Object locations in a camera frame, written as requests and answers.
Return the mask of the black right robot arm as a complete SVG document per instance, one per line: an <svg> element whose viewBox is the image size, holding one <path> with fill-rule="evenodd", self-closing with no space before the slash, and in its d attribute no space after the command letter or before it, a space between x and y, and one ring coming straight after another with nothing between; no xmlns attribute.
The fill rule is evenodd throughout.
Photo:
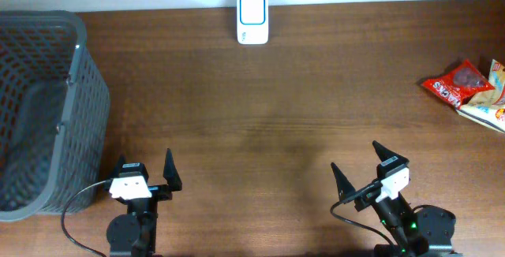
<svg viewBox="0 0 505 257"><path fill-rule="evenodd" d="M356 189L340 168L331 164L339 194L339 201L330 208L331 215L384 238L386 243L377 244L372 250L373 256L459 256L451 242L455 214L431 204L411 207L401 194L410 182L409 159L375 140L372 146L380 159L376 166L377 178L363 188ZM391 237L335 213L336 207L347 203L354 203L358 212L372 207Z"/></svg>

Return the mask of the red Hacks candy bag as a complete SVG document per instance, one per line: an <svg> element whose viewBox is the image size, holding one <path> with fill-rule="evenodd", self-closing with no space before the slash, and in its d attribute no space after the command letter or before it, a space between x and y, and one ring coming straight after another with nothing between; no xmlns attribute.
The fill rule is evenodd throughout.
<svg viewBox="0 0 505 257"><path fill-rule="evenodd" d="M495 89L469 60L443 76L424 80L421 86L455 109L477 93Z"/></svg>

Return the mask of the beige snack chip bag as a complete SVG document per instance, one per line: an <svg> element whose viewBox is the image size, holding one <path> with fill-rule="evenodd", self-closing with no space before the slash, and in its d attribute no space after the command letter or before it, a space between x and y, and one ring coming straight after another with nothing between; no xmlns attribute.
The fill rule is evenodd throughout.
<svg viewBox="0 0 505 257"><path fill-rule="evenodd" d="M488 82L494 90L476 93L456 112L480 125L504 133L504 65L497 60L492 60Z"/></svg>

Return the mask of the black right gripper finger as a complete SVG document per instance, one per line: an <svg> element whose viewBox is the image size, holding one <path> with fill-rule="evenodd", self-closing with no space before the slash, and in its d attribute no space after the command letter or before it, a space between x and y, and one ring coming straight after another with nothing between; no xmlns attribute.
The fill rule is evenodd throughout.
<svg viewBox="0 0 505 257"><path fill-rule="evenodd" d="M372 146L373 146L373 148L374 148L374 150L375 150L375 152L381 162L385 162L388 159L393 158L393 157L396 157L397 159L400 159L400 160L406 160L405 157L399 155L398 153L396 153L394 151L387 149L384 145L382 145L381 143L379 143L376 140L373 140Z"/></svg>
<svg viewBox="0 0 505 257"><path fill-rule="evenodd" d="M354 195L356 193L354 186L349 182L347 177L334 162L331 163L331 169L338 189L339 202L349 202L354 200Z"/></svg>

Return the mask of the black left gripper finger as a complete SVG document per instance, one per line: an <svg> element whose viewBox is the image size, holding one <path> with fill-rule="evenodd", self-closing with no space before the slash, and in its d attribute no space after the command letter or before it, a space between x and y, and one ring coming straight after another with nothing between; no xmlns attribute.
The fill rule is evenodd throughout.
<svg viewBox="0 0 505 257"><path fill-rule="evenodd" d="M165 163L163 167L163 178L166 180L171 191L181 191L182 181L174 164L172 151L166 150Z"/></svg>
<svg viewBox="0 0 505 257"><path fill-rule="evenodd" d="M114 168L112 170L112 178L119 177L119 173L122 171L122 167L125 163L126 163L125 156L120 155L116 165L114 166Z"/></svg>

